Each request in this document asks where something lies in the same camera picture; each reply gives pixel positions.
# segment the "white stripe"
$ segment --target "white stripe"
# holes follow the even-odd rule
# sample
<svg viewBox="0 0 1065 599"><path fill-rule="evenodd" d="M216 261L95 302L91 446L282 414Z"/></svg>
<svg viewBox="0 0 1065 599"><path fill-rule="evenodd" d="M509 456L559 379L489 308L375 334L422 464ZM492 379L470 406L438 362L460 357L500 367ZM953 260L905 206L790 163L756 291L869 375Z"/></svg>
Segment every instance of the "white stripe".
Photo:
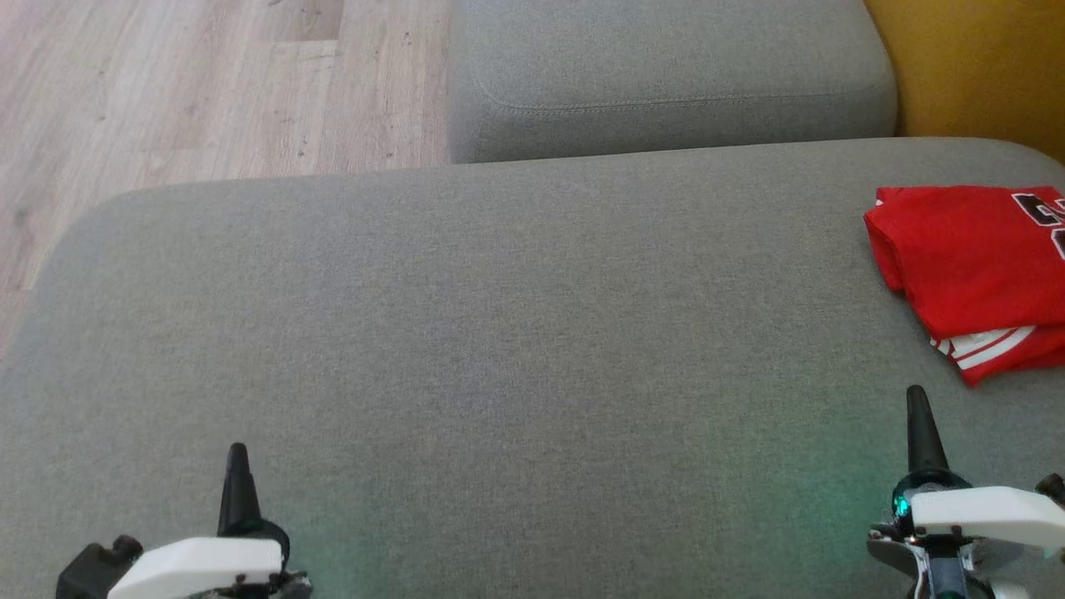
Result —
<svg viewBox="0 0 1065 599"><path fill-rule="evenodd" d="M999 339L1002 339L1006 335L1010 335L1014 330L1016 329L999 328L996 330L988 330L986 333L958 335L957 337L950 339L950 341L954 344L954 351L951 353L951 356L960 357L973 352L979 352Z"/></svg>
<svg viewBox="0 0 1065 599"><path fill-rule="evenodd" d="M957 362L957 368L968 370L974 366L989 362L1005 354L1010 350L1013 350L1017 345L1020 345L1025 339L1028 339L1028 336L1031 335L1033 330L1035 330L1034 326L1022 326L1011 333L1009 337L1000 341L997 345L993 345L982 352L972 354L964 360L960 360Z"/></svg>

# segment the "yellow cushion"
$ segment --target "yellow cushion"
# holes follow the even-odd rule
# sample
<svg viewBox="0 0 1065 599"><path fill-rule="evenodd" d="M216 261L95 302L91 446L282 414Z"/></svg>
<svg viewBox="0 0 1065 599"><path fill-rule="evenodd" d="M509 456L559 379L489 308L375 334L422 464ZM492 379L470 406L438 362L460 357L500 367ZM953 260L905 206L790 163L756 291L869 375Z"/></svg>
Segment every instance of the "yellow cushion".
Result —
<svg viewBox="0 0 1065 599"><path fill-rule="evenodd" d="M1018 142L1065 162L1065 1L866 0L899 133Z"/></svg>

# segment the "light wood plank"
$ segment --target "light wood plank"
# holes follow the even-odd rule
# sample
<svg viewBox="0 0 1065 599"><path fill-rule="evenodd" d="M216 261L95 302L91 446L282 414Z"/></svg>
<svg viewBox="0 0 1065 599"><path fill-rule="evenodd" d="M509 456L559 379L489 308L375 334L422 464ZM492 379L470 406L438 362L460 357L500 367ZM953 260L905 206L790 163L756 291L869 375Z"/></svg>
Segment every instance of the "light wood plank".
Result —
<svg viewBox="0 0 1065 599"><path fill-rule="evenodd" d="M442 164L448 0L0 0L0 358L86 210Z"/></svg>

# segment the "gray fabric surface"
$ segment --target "gray fabric surface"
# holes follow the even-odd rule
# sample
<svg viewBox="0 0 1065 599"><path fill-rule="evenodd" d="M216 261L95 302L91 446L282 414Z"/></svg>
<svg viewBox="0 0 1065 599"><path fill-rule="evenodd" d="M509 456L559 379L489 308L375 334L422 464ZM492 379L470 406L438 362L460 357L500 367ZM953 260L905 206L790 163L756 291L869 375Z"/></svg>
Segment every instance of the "gray fabric surface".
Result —
<svg viewBox="0 0 1065 599"><path fill-rule="evenodd" d="M870 257L878 185L948 183L1065 169L867 140L116 199L0 375L0 596L211 534L243 440L321 598L900 597L864 538L908 384L974 484L1065 467L1065 371L965 388Z"/></svg>
<svg viewBox="0 0 1065 599"><path fill-rule="evenodd" d="M456 0L456 162L891 135L861 0Z"/></svg>

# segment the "gray ottoman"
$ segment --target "gray ottoman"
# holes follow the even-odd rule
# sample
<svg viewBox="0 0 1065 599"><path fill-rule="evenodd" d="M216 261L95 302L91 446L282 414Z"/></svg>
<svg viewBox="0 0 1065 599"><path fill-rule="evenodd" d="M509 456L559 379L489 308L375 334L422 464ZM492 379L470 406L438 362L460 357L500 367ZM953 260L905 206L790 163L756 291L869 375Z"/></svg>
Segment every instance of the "gray ottoman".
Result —
<svg viewBox="0 0 1065 599"><path fill-rule="evenodd" d="M116 199L0 374L0 596L121 532L211 534L242 440L324 599L897 599L864 539L907 385L974 484L1065 467L1065 371L967 389L880 279L874 188L936 183L1065 169L869 140ZM1060 565L1012 572L1058 596Z"/></svg>
<svg viewBox="0 0 1065 599"><path fill-rule="evenodd" d="M456 4L456 162L894 132L894 76L862 0Z"/></svg>

